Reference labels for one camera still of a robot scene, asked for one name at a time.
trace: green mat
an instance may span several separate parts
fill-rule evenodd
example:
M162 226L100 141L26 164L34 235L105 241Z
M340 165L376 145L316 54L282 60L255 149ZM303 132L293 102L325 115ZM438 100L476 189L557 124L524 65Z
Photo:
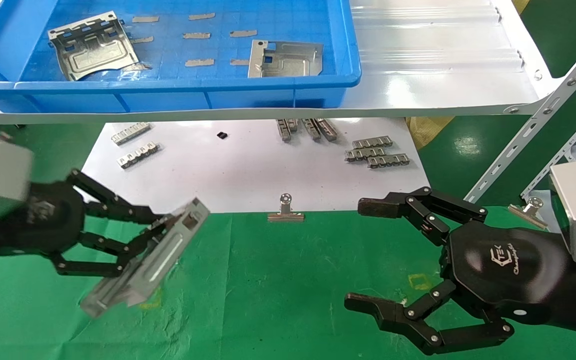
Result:
M490 210L492 226L526 226L501 207ZM141 228L87 227L124 241ZM305 223L273 224L265 214L215 214L149 303L119 305L96 320L78 301L97 278L57 276L40 257L0 258L0 360L420 359L405 338L345 310L343 297L413 301L440 281L438 257L404 220L314 212ZM454 303L429 322L477 323ZM503 346L444 356L576 358L575 332L516 328Z

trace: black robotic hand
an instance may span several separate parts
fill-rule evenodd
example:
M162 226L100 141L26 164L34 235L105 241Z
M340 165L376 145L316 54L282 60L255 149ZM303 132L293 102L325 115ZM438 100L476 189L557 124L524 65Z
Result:
M576 331L576 262L560 234L487 226L485 209L429 187L362 198L358 210L366 216L404 217L443 247L443 282L408 307L346 295L345 308L372 315L380 330L404 335L427 355L498 346L514 334L505 319ZM463 225L450 232L435 214ZM450 299L484 323L441 331L427 325L425 318Z

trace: green floor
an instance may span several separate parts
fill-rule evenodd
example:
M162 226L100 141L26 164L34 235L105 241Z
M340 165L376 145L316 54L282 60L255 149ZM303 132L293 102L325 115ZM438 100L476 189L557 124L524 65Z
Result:
M576 61L576 1L532 0L523 19L553 75L562 76ZM465 195L525 120L453 120L420 150L431 185ZM34 151L36 182L80 168L101 128L0 127ZM575 129L576 93L481 203L516 203ZM503 207L491 209L488 219L493 226L527 226ZM89 228L121 240L137 231L105 221ZM438 283L437 258L438 249L404 221L318 212L307 214L304 224L268 224L263 214L219 214L210 217L149 305L112 310L98 321L88 321L77 308L93 279L57 276L37 257L0 259L0 359L423 358L406 340L377 331L368 316L344 310L343 295L415 299ZM442 328L470 322L454 304L431 320ZM500 348L446 357L576 358L576 333L518 325Z

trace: blue plastic crate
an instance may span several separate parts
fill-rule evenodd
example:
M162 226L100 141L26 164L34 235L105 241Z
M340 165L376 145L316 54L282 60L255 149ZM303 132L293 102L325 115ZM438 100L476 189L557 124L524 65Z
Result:
M114 11L150 70L99 71L66 81L46 32ZM188 15L215 13L189 20ZM134 16L160 16L132 23ZM257 30L231 38L233 30ZM211 33L210 39L182 34ZM318 76L247 78L253 39L324 44ZM186 60L215 59L186 67ZM14 113L124 113L297 107L334 108L361 79L349 0L4 0L0 5L0 110Z

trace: metal rack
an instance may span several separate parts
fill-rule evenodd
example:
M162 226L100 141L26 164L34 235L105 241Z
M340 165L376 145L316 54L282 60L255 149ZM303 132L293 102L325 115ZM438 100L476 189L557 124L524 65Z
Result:
M511 0L350 4L363 77L339 108L0 114L0 123L534 114L569 80L552 78Z

